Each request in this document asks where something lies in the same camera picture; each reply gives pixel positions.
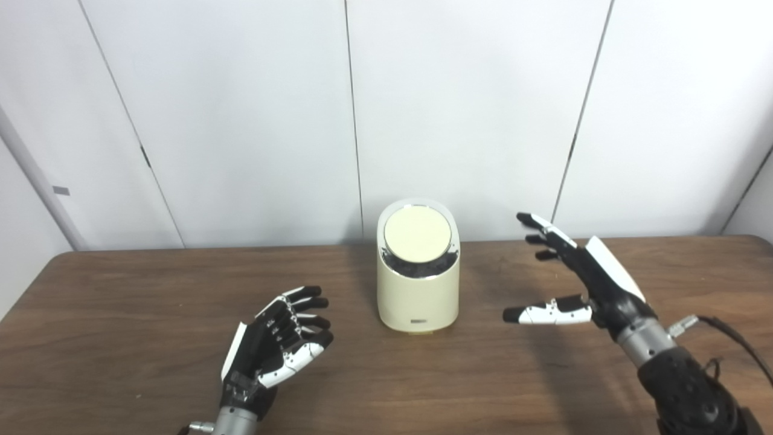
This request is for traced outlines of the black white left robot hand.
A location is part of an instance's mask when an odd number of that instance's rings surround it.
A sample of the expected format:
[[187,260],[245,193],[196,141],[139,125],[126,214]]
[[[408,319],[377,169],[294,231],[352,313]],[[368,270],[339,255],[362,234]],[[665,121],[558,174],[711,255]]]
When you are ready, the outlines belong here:
[[262,421],[278,386],[325,352],[334,340],[331,322],[311,313],[328,307],[321,293],[320,286],[282,292],[249,324],[237,326],[221,369],[220,407]]

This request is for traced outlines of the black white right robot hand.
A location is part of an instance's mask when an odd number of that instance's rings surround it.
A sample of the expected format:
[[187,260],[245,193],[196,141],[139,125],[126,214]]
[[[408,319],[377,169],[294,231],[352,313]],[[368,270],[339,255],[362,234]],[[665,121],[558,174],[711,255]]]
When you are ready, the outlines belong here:
[[518,221],[537,231],[525,240],[543,245],[535,257],[541,261],[559,260],[587,289],[583,295],[566,295],[528,306],[506,308],[502,319],[509,324],[583,324],[593,322],[616,340],[626,329],[657,319],[654,309],[632,276],[597,236],[578,245],[548,220],[536,214],[519,212]]

